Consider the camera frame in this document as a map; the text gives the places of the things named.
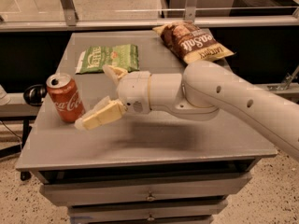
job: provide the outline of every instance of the white cup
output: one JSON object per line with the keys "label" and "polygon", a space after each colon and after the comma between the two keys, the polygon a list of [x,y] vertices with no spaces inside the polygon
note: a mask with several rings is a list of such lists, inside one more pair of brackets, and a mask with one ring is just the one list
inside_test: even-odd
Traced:
{"label": "white cup", "polygon": [[9,101],[10,101],[9,95],[6,93],[6,91],[0,85],[0,105],[6,105]]}

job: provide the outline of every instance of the cable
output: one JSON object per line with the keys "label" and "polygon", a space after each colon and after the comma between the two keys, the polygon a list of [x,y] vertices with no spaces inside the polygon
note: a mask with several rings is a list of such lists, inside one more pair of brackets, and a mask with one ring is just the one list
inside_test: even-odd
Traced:
{"label": "cable", "polygon": [[18,136],[16,133],[14,133],[12,130],[10,130],[9,128],[8,128],[8,126],[2,121],[2,120],[0,120],[0,122],[13,134],[13,135],[15,135],[18,139],[19,139],[19,142],[21,143],[21,137],[20,136]]}

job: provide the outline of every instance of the soda can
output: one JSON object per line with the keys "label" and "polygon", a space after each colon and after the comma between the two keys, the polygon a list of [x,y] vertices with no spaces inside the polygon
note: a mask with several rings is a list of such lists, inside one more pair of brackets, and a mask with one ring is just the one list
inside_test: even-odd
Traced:
{"label": "soda can", "polygon": [[75,80],[66,73],[47,79],[47,92],[55,103],[58,114],[65,122],[75,122],[85,113]]}

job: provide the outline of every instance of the brown chip bag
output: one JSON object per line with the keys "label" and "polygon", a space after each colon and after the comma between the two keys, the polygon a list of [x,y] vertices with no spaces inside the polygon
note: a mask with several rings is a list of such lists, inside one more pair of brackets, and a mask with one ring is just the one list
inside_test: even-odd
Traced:
{"label": "brown chip bag", "polygon": [[216,61],[233,53],[191,22],[174,22],[153,28],[165,45],[185,63]]}

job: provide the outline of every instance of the gray tabletop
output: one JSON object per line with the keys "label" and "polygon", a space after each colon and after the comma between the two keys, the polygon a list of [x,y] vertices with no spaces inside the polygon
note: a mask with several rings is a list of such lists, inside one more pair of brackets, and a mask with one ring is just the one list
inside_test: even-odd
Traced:
{"label": "gray tabletop", "polygon": [[[89,46],[136,44],[140,70],[183,72],[184,65],[152,31],[72,34],[58,68],[72,75],[87,110],[115,86],[104,74],[75,75],[80,53]],[[59,170],[191,161],[270,157],[274,146],[240,119],[221,111],[209,121],[177,119],[164,112],[125,115],[92,131],[78,131],[59,118],[47,95],[17,162],[18,170]]]}

